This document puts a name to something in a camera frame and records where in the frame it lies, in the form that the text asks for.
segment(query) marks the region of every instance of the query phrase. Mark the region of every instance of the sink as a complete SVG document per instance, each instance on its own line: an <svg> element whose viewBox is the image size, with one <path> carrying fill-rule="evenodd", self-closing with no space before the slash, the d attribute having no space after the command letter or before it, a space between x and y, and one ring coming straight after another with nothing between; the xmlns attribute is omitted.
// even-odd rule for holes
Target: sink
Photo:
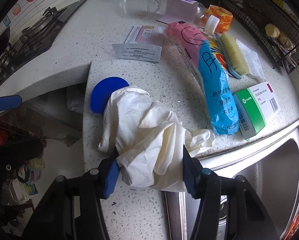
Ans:
<svg viewBox="0 0 299 240"><path fill-rule="evenodd" d="M245 176L283 238L299 213L299 120L262 140L200 159L200 162L219 176ZM187 192L166 192L165 195L171 239L189 240L200 200L193 199ZM222 196L220 201L217 240L225 236L226 198Z"/></svg>

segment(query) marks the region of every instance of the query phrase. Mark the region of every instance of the blue plastic wrapper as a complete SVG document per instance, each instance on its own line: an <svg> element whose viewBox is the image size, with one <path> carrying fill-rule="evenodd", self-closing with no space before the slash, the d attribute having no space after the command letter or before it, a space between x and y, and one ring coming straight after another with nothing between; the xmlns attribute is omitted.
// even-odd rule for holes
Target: blue plastic wrapper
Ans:
<svg viewBox="0 0 299 240"><path fill-rule="evenodd" d="M232 135L238 131L238 113L226 74L211 53L208 40L199 50L198 71L203 78L211 124L217 134Z"/></svg>

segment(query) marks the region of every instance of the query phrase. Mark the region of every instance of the barcode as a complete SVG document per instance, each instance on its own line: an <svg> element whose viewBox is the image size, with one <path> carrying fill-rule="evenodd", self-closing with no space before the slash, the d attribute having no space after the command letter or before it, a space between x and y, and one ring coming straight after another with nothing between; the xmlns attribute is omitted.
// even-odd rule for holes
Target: barcode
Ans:
<svg viewBox="0 0 299 240"><path fill-rule="evenodd" d="M278 106L276 104L275 98L270 99L269 102L270 102L270 105L272 106L272 109L275 113L278 110Z"/></svg>
<svg viewBox="0 0 299 240"><path fill-rule="evenodd" d="M248 123L246 122L241 110L239 109L238 105L236 105L236 108L237 108L237 112L238 112L238 119L243 127L243 130L246 132L249 130L249 126L248 126Z"/></svg>

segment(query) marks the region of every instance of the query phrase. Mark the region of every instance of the white bottle cap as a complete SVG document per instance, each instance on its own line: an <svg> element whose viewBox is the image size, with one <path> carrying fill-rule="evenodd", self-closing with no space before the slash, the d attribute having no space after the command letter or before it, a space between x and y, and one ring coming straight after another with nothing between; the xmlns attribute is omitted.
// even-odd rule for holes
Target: white bottle cap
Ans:
<svg viewBox="0 0 299 240"><path fill-rule="evenodd" d="M218 23L219 23L219 19L214 15L210 15L207 19L204 32L208 35L213 35Z"/></svg>

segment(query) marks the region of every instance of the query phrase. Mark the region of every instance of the smiley face drawing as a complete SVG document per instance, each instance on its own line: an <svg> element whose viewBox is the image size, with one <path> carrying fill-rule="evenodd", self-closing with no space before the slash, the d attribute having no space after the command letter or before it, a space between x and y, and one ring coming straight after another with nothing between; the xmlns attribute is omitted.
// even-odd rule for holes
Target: smiley face drawing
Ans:
<svg viewBox="0 0 299 240"><path fill-rule="evenodd" d="M206 41L206 37L195 27L189 26L182 29L182 37L184 41L193 45L202 45Z"/></svg>

